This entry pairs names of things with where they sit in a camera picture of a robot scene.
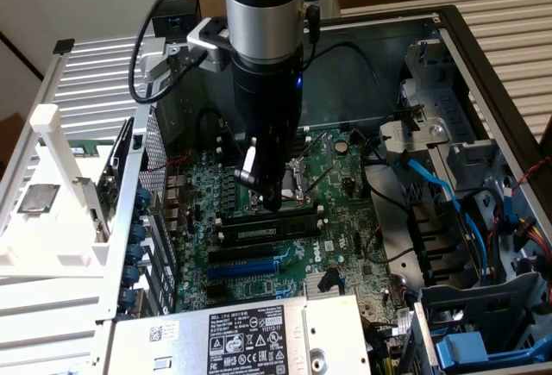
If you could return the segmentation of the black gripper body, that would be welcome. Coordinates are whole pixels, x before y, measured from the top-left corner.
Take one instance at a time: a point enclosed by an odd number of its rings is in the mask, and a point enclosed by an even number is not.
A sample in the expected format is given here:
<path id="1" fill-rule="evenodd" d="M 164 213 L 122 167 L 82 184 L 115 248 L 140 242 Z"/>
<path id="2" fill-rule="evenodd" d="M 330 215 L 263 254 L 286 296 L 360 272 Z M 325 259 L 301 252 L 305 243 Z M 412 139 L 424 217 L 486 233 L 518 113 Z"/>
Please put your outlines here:
<path id="1" fill-rule="evenodd" d="M 235 107 L 246 135 L 279 153 L 289 153 L 301 116 L 304 49 L 278 63 L 258 64 L 231 55 Z"/>

